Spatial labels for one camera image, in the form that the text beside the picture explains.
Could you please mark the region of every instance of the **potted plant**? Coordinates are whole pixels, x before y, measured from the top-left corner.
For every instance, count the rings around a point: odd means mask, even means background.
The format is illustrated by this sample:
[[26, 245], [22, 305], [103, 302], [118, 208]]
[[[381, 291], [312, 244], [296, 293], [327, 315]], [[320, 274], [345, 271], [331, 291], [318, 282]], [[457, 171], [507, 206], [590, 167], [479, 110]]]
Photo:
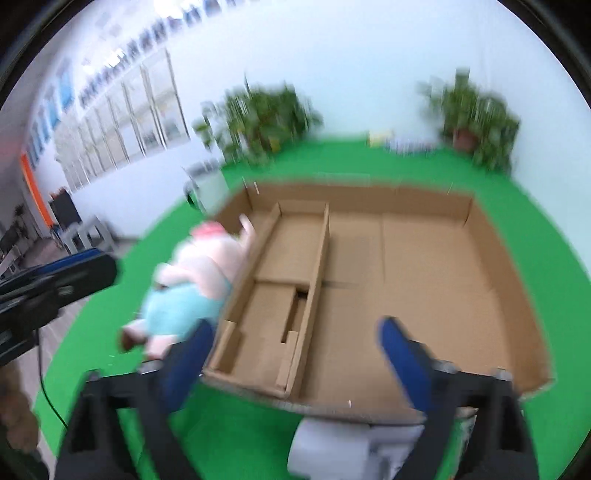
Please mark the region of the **potted plant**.
[[24, 215], [25, 215], [25, 205], [23, 203], [14, 207], [14, 212], [13, 212], [14, 219], [12, 220], [12, 225], [17, 230], [18, 236], [20, 238], [24, 238], [24, 239], [28, 240], [29, 239], [29, 230], [27, 228], [27, 224], [25, 223]]
[[441, 136], [456, 150], [471, 155], [476, 165], [509, 173], [519, 119], [502, 98], [481, 92], [469, 76], [469, 70], [458, 69], [454, 85], [440, 90], [422, 85], [423, 94], [430, 108], [443, 116]]
[[226, 92], [223, 102], [205, 103], [203, 119], [193, 129], [209, 151], [214, 143], [220, 148], [226, 164], [243, 158], [262, 164], [321, 124], [322, 117], [302, 105], [292, 86], [250, 87], [245, 80], [244, 87]]

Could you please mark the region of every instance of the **stuffed toy pig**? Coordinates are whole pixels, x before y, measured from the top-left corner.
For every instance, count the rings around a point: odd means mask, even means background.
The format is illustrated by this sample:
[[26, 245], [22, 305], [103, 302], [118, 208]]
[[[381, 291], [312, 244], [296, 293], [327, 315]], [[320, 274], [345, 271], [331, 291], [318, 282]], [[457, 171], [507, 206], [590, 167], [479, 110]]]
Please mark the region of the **stuffed toy pig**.
[[238, 237], [217, 222], [205, 222], [180, 243], [172, 260], [156, 267], [139, 318], [125, 325], [121, 348], [145, 345], [146, 360], [163, 359], [202, 319], [216, 327], [217, 317], [254, 240], [254, 228], [241, 215]]

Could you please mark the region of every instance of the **brown plush toy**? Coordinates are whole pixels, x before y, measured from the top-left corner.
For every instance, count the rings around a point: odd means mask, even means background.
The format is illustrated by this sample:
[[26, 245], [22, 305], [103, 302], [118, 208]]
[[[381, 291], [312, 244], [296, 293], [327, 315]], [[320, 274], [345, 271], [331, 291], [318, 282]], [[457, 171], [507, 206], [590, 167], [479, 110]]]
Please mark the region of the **brown plush toy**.
[[39, 423], [21, 391], [21, 379], [15, 362], [0, 368], [0, 421], [6, 427], [12, 448], [25, 453], [39, 444]]

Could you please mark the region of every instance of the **light blue plush overalls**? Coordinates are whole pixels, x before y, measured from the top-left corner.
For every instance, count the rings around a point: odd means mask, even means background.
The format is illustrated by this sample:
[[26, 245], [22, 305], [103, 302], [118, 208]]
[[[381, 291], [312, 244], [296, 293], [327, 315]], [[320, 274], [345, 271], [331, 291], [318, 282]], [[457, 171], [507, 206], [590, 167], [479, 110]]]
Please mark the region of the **light blue plush overalls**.
[[176, 335], [183, 341], [203, 319], [215, 330], [217, 317], [232, 287], [225, 280], [228, 293], [219, 300], [205, 298], [194, 283], [181, 283], [162, 290], [151, 288], [141, 309], [148, 336]]

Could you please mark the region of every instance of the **green screen mat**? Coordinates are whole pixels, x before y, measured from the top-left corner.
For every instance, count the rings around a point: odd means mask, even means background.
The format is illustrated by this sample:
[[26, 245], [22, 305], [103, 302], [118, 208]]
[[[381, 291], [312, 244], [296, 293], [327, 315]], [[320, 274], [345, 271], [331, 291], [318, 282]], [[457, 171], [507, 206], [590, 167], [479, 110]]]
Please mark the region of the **green screen mat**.
[[[509, 246], [548, 339], [556, 382], [525, 402], [525, 414], [541, 479], [561, 474], [591, 426], [591, 285], [564, 239], [519, 188], [498, 174], [473, 168], [451, 151], [400, 157], [361, 141], [306, 143], [283, 152], [268, 167], [233, 166], [225, 172], [236, 188], [243, 177], [308, 178], [335, 183], [404, 181], [475, 192]], [[166, 262], [175, 244], [200, 220], [184, 202], [172, 210], [123, 260], [118, 285], [94, 295], [82, 310], [46, 376], [50, 398], [63, 416], [86, 371], [99, 368], [105, 375], [122, 374], [138, 365], [140, 351], [118, 353], [118, 329], [134, 318], [155, 265]], [[61, 424], [41, 396], [35, 407], [56, 452]], [[136, 419], [128, 411], [121, 417], [143, 478], [155, 478], [142, 456]], [[171, 423], [206, 480], [277, 480], [290, 478], [287, 455], [300, 418], [198, 386]], [[450, 449], [440, 478], [449, 475], [455, 457]]]

